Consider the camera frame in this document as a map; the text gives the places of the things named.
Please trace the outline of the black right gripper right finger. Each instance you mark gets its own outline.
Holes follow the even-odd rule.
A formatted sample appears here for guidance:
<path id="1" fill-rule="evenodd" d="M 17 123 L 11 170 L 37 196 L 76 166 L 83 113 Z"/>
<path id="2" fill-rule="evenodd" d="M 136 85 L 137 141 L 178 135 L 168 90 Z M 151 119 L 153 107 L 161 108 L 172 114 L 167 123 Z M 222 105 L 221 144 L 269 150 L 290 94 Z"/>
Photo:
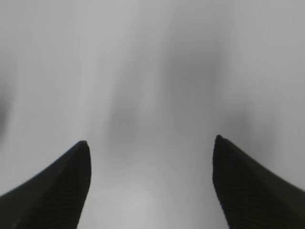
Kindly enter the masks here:
<path id="1" fill-rule="evenodd" d="M 303 229 L 305 192 L 218 135 L 213 185 L 231 229 Z"/>

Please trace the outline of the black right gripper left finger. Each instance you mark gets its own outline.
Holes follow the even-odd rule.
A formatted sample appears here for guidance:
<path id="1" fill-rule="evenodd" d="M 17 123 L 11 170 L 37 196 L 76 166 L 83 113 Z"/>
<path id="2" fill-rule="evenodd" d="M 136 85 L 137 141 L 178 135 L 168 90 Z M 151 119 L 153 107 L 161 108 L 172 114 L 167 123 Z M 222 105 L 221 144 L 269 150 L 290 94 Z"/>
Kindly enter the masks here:
<path id="1" fill-rule="evenodd" d="M 0 197 L 2 229 L 76 229 L 91 184 L 90 148 L 79 141 Z"/>

